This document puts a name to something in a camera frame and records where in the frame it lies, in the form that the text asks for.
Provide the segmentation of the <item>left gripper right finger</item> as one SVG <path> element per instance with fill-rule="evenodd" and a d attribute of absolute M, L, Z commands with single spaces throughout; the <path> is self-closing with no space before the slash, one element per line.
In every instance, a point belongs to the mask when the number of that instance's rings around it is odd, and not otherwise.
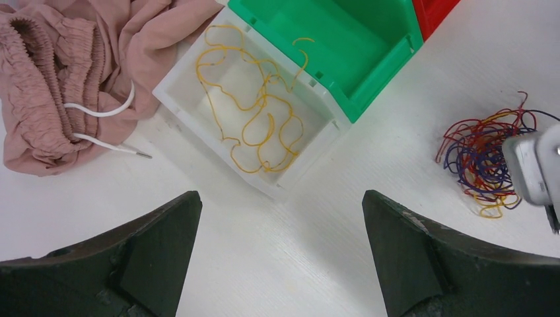
<path fill-rule="evenodd" d="M 362 201 L 389 316 L 558 316 L 559 259 L 505 248 L 375 190 Z"/>

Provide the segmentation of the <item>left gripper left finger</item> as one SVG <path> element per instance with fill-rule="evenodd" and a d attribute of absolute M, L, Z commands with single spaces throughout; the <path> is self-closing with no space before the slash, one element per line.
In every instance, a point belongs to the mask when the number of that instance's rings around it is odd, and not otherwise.
<path fill-rule="evenodd" d="M 186 192 L 41 258 L 1 262 L 1 315 L 175 316 L 201 211 Z"/>

